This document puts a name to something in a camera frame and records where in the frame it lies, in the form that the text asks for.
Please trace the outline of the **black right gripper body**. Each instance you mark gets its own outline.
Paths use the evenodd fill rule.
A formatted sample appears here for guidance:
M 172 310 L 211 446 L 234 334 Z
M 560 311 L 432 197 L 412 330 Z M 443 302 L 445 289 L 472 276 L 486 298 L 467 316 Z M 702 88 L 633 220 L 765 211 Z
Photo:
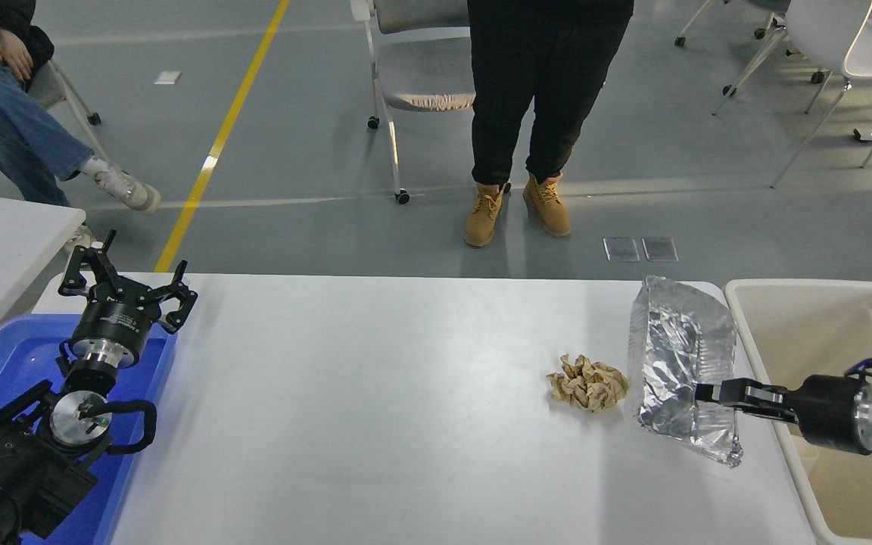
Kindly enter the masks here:
M 789 391 L 788 406 L 796 425 L 810 444 L 866 456 L 855 412 L 864 383 L 854 377 L 813 375 Z

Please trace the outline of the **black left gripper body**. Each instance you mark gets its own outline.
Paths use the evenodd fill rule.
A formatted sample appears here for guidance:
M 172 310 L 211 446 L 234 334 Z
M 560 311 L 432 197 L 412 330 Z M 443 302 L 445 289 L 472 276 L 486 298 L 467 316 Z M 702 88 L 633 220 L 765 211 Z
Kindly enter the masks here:
M 103 351 L 117 357 L 142 355 L 149 332 L 158 320 L 152 301 L 118 301 L 110 296 L 86 295 L 87 304 L 70 348 L 78 357 Z

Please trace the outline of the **seated person's hand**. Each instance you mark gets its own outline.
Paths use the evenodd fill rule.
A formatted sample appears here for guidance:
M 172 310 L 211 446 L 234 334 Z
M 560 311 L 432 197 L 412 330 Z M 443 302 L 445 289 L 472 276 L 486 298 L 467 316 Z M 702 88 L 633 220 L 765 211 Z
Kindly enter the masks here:
M 13 72 L 15 79 L 30 82 L 34 62 L 24 42 L 13 32 L 0 27 L 0 63 Z

